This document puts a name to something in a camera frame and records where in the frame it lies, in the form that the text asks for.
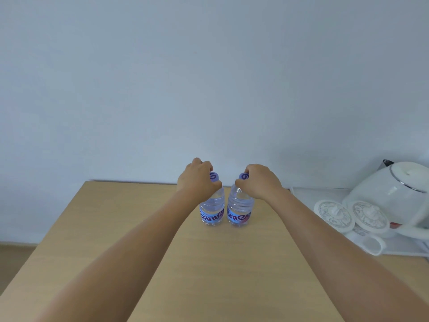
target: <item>person's right arm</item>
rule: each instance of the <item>person's right arm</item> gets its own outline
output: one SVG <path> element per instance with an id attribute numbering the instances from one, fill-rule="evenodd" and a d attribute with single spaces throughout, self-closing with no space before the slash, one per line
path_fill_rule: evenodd
<path id="1" fill-rule="evenodd" d="M 370 255 L 295 198 L 269 168 L 252 164 L 236 185 L 280 216 L 346 322 L 428 321 L 429 306 Z"/>

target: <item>mug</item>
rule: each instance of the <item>mug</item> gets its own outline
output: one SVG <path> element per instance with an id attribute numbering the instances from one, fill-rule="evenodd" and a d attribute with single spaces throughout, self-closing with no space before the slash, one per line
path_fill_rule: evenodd
<path id="1" fill-rule="evenodd" d="M 366 231 L 358 225 L 355 225 L 353 229 L 345 233 L 344 236 L 365 252 L 375 256 L 382 254 L 383 250 L 386 248 L 386 243 L 382 238 Z"/>

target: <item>clear plastic bottle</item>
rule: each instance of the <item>clear plastic bottle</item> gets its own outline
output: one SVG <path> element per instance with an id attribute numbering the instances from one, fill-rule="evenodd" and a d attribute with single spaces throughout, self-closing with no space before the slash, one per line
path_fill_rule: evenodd
<path id="1" fill-rule="evenodd" d="M 215 172 L 210 172 L 212 182 L 219 180 L 219 176 Z M 215 192 L 206 202 L 200 204 L 201 220 L 206 225 L 217 225 L 222 221 L 225 211 L 225 191 L 223 187 Z"/>
<path id="2" fill-rule="evenodd" d="M 248 179 L 248 173 L 241 173 L 239 179 Z M 234 184 L 228 197 L 228 220 L 233 226 L 244 226 L 252 213 L 255 200 L 244 193 L 244 191 Z"/>

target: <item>wooden table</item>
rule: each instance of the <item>wooden table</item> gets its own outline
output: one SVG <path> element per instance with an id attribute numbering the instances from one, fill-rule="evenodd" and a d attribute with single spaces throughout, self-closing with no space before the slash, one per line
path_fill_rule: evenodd
<path id="1" fill-rule="evenodd" d="M 2 322 L 31 321 L 69 280 L 159 208 L 174 185 L 86 182 L 0 297 Z M 382 256 L 429 302 L 429 264 Z M 205 226 L 194 210 L 130 321 L 342 321 L 279 217 L 257 200 L 249 225 Z"/>

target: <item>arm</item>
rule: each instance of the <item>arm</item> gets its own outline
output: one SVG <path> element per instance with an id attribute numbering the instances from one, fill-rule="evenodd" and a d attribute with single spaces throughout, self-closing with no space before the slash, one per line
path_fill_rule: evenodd
<path id="1" fill-rule="evenodd" d="M 186 217 L 222 187 L 210 181 L 212 169 L 195 158 L 167 203 L 67 284 L 36 321 L 126 321 Z"/>
<path id="2" fill-rule="evenodd" d="M 236 185 L 280 216 L 345 321 L 428 319 L 429 307 L 420 297 L 283 189 L 269 168 L 249 165 L 246 172 L 249 179 Z"/>

